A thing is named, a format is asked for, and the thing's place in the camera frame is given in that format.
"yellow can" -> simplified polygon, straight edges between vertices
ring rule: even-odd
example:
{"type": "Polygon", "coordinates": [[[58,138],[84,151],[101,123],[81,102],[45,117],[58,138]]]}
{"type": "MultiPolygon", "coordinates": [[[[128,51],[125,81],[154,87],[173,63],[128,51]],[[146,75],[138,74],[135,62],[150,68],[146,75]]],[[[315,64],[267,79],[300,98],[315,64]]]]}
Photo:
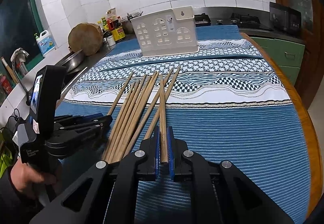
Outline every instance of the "yellow can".
{"type": "Polygon", "coordinates": [[[114,30],[111,31],[111,33],[112,33],[112,36],[114,37],[115,41],[118,41],[118,40],[125,37],[125,32],[123,30],[123,27],[119,27],[117,29],[114,29],[114,30]]]}

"kitchen faucet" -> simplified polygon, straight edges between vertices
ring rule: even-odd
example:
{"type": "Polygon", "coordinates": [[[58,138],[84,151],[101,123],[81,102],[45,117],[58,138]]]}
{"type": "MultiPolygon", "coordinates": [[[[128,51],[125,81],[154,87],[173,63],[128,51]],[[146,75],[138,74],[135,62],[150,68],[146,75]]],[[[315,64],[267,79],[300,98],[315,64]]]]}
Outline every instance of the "kitchen faucet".
{"type": "Polygon", "coordinates": [[[26,52],[23,48],[19,48],[19,49],[16,49],[15,52],[12,54],[11,56],[11,63],[12,63],[12,70],[17,78],[17,80],[19,81],[22,89],[25,91],[26,93],[26,104],[27,106],[30,106],[30,94],[29,94],[29,91],[26,89],[26,87],[24,86],[24,84],[22,83],[22,81],[20,80],[18,74],[17,74],[17,71],[16,71],[16,67],[15,67],[15,61],[16,61],[16,57],[18,54],[23,54],[25,56],[25,58],[28,58],[29,56],[29,53],[26,52]]]}

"black microwave oven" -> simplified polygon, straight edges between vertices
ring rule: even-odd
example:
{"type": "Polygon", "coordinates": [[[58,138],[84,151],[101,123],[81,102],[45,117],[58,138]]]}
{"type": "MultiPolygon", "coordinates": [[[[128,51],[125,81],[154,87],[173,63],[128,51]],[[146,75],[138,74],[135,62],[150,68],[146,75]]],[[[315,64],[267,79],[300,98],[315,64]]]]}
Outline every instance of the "black microwave oven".
{"type": "Polygon", "coordinates": [[[293,36],[300,36],[302,17],[299,11],[273,2],[269,3],[269,7],[273,27],[293,36]]]}

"drawer handle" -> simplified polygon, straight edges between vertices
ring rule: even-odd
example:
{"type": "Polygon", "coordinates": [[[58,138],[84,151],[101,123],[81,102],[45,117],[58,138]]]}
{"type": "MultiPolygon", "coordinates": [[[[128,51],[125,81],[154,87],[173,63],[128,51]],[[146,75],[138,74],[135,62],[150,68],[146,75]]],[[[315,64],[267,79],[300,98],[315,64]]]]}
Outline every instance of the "drawer handle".
{"type": "Polygon", "coordinates": [[[285,57],[287,57],[287,55],[288,55],[288,56],[293,56],[294,59],[296,58],[296,55],[295,55],[295,54],[289,54],[289,53],[285,52],[285,57]]]}

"wooden table edge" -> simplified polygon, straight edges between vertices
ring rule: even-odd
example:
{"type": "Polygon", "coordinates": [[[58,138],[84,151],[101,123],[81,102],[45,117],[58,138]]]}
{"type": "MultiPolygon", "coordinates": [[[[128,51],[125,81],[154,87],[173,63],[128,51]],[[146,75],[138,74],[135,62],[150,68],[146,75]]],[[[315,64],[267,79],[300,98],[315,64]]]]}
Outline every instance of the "wooden table edge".
{"type": "Polygon", "coordinates": [[[311,183],[310,183],[310,197],[308,204],[307,217],[313,211],[318,201],[322,196],[322,185],[323,185],[323,168],[322,168],[322,157],[320,152],[320,145],[317,139],[315,128],[313,126],[312,120],[308,114],[308,111],[302,104],[301,98],[297,93],[294,86],[290,83],[288,78],[282,71],[279,69],[278,65],[270,58],[270,56],[247,34],[241,33],[241,36],[248,40],[254,45],[264,59],[270,64],[273,68],[281,82],[283,83],[291,101],[293,102],[297,114],[302,125],[303,133],[305,136],[305,141],[308,150],[309,164],[310,164],[310,174],[311,174],[311,183]]]}

